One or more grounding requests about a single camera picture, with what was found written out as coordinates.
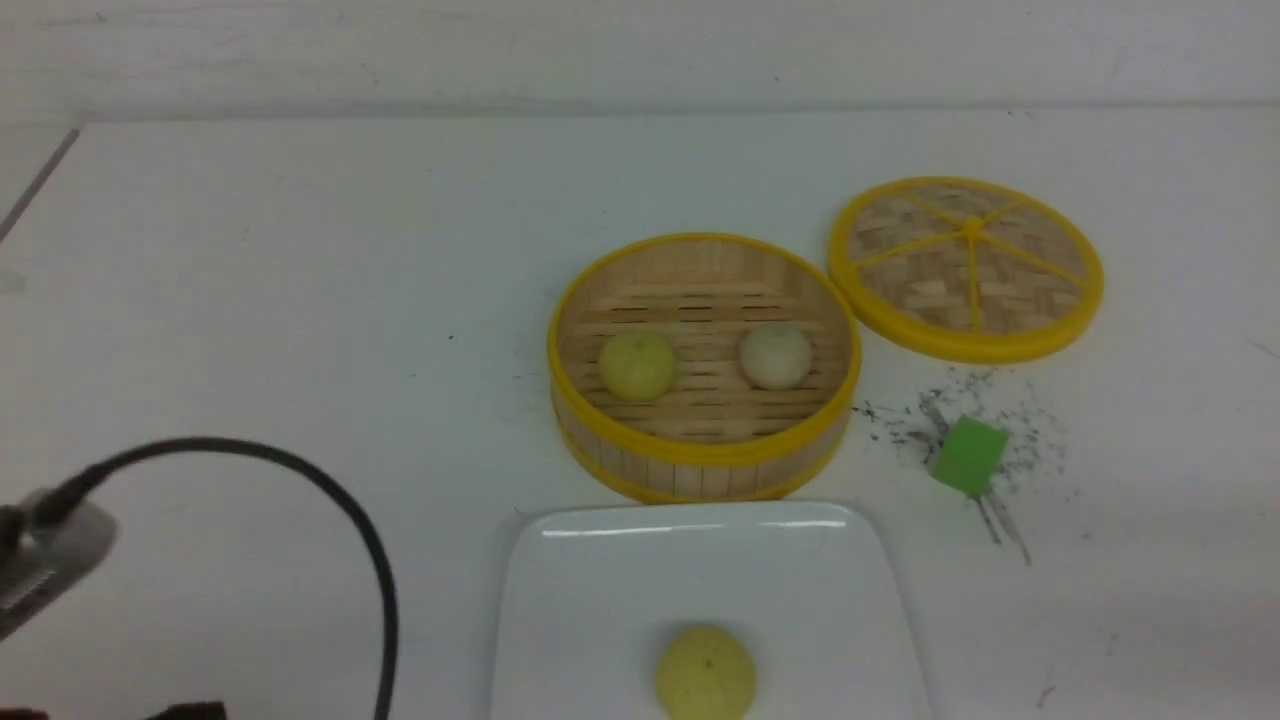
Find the white wall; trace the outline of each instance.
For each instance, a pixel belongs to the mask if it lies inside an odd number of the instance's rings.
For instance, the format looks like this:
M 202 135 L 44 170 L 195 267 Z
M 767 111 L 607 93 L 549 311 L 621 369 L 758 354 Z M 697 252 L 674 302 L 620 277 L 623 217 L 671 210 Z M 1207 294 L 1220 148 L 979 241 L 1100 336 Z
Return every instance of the white wall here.
M 1280 99 L 1277 0 L 4 0 L 0 122 Z

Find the yellow spoke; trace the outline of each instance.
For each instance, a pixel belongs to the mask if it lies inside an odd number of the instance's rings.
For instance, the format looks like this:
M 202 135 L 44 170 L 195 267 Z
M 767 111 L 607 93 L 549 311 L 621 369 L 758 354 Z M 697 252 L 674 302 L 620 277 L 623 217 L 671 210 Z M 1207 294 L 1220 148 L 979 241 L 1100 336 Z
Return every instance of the yellow spoke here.
M 1046 263 L 1044 260 L 1041 260 L 1039 258 L 1032 255 L 1030 252 L 1027 252 L 1025 250 L 1021 250 L 1019 247 L 1014 247 L 1012 245 L 1009 245 L 1007 242 L 1005 242 L 1002 240 L 996 240 L 995 237 L 991 236 L 991 233 L 986 233 L 986 232 L 984 233 L 979 233 L 978 237 L 983 242 L 986 242 L 986 243 L 991 245 L 992 247 L 995 247 L 996 250 L 1000 250 L 1001 252 L 1004 252 L 1006 255 L 1012 255 L 1014 258 L 1018 258 L 1023 263 L 1027 263 L 1028 265 L 1030 265 L 1030 266 L 1033 266 L 1036 269 L 1044 270 L 1046 273 L 1050 273 L 1052 275 L 1057 275 L 1057 277 L 1062 278 L 1064 281 L 1074 284 L 1075 287 L 1084 287 L 1084 281 L 1083 279 L 1073 275 L 1071 273 L 1068 273 L 1066 270 L 1064 270 L 1062 268 L 1059 268 L 1057 265 L 1055 265 L 1052 263 Z
M 906 200 L 908 202 L 910 202 L 911 205 L 915 205 L 920 210 L 924 210 L 925 213 L 933 215 L 934 218 L 938 218 L 940 220 L 946 220 L 946 222 L 951 223 L 952 225 L 955 225 L 957 228 L 963 223 L 961 219 L 954 218 L 951 215 L 951 213 L 947 213 L 946 210 L 943 210 L 941 208 L 931 205 L 931 204 L 920 200 L 919 197 L 916 197 L 916 196 L 914 196 L 914 195 L 911 195 L 909 192 L 895 192 L 893 196 L 899 197 L 901 200 Z
M 978 299 L 978 241 L 973 237 L 969 241 L 969 332 L 978 334 L 982 332 L 982 301 Z
M 931 234 L 928 237 L 922 237 L 919 240 L 913 240 L 911 242 L 908 242 L 906 245 L 899 245 L 897 247 L 891 247 L 891 249 L 886 250 L 884 252 L 877 252 L 876 255 L 872 255 L 870 258 L 868 258 L 865 260 L 860 260 L 858 263 L 854 263 L 854 269 L 855 270 L 860 270 L 860 269 L 863 269 L 863 268 L 865 268 L 868 265 L 874 265 L 877 263 L 883 263 L 884 260 L 888 260 L 890 258 L 897 258 L 899 255 L 908 255 L 908 254 L 915 252 L 918 250 L 924 250 L 925 247 L 932 247 L 934 245 L 941 245 L 941 243 L 943 243 L 943 242 L 946 242 L 948 240 L 957 240 L 964 233 L 959 233 L 959 232 L 946 232 L 946 233 L 942 233 L 942 234 Z
M 1027 205 L 1027 202 L 1023 202 L 1021 200 L 1015 200 L 1009 205 L 1005 205 L 1004 208 L 992 210 L 991 214 L 988 214 L 986 218 L 982 219 L 982 224 L 989 225 L 991 223 L 998 220 L 1002 215 L 1007 215 L 1009 213 L 1012 213 L 1014 210 L 1021 208 L 1023 205 Z

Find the yellow bun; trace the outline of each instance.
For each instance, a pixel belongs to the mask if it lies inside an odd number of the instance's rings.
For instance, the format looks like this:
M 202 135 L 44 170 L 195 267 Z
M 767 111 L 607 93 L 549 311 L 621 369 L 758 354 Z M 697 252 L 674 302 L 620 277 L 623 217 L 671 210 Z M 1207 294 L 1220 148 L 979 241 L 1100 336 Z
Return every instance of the yellow bun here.
M 657 689 L 672 720 L 741 720 L 755 700 L 755 664 L 730 633 L 696 625 L 662 656 Z

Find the bamboo steamer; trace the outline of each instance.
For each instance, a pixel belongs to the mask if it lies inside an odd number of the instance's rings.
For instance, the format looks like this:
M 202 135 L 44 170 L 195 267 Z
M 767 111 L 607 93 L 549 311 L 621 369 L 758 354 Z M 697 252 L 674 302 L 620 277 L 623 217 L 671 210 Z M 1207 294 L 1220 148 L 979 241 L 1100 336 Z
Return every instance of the bamboo steamer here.
M 751 387 L 737 345 L 760 323 L 803 328 L 814 364 L 788 391 Z M 666 336 L 678 380 L 654 402 L 625 402 L 599 378 L 604 342 Z M 643 502 L 786 496 L 835 454 L 849 421 L 861 350 L 835 284 L 804 260 L 728 234 L 657 237 L 588 268 L 547 338 L 552 404 L 577 461 Z
M 828 266 L 869 328 L 959 363 L 1056 352 L 1102 301 L 1102 263 L 1070 220 L 969 178 L 908 178 L 858 196 L 831 233 Z

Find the black cable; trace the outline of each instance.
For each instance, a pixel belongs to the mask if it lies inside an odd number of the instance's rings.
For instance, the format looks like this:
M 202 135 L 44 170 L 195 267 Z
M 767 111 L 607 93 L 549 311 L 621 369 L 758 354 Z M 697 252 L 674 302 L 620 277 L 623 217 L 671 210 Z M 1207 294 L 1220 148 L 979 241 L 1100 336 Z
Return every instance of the black cable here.
M 32 510 L 32 523 L 37 527 L 58 525 L 76 510 L 76 506 L 88 493 L 105 483 L 113 473 L 146 460 L 183 452 L 241 455 L 288 468 L 311 480 L 312 484 L 329 496 L 329 500 L 333 500 L 351 518 L 351 521 L 355 523 L 356 529 L 360 532 L 360 538 L 365 541 L 369 557 L 374 561 L 374 571 L 378 574 L 378 589 L 381 592 L 383 598 L 383 662 L 378 674 L 378 701 L 374 705 L 374 720 L 388 720 L 392 710 L 392 689 L 396 684 L 396 661 L 399 652 L 399 609 L 396 601 L 396 577 L 392 573 L 392 564 L 387 557 L 387 550 L 383 547 L 383 541 L 378 537 L 378 530 L 374 528 L 372 520 L 369 519 L 365 510 L 356 502 L 356 498 L 343 489 L 338 484 L 338 480 L 310 461 L 292 452 L 244 439 L 218 437 L 164 439 L 125 450 L 102 462 L 90 465 L 78 475 L 68 479 L 41 498 Z

